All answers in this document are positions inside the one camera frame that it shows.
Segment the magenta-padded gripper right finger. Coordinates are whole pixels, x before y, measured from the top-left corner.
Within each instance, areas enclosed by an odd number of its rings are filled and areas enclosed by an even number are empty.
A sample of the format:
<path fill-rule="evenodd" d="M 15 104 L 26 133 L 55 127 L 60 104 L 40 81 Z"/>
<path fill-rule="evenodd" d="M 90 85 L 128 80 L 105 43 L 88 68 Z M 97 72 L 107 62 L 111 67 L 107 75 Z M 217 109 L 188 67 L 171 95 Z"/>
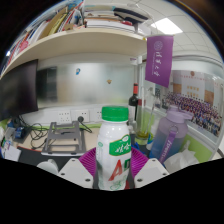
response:
<path fill-rule="evenodd" d="M 168 171 L 156 158 L 148 159 L 141 151 L 131 149 L 128 189 L 143 187 L 168 175 Z"/>

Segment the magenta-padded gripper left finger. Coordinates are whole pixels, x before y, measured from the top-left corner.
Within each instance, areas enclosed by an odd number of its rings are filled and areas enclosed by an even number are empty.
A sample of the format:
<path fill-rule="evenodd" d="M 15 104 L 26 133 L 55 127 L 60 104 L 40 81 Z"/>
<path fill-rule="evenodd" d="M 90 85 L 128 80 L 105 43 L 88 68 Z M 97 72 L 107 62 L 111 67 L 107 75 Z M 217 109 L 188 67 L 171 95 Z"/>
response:
<path fill-rule="evenodd" d="M 58 176 L 84 188 L 97 188 L 96 149 L 87 151 L 79 159 L 71 158 Z"/>

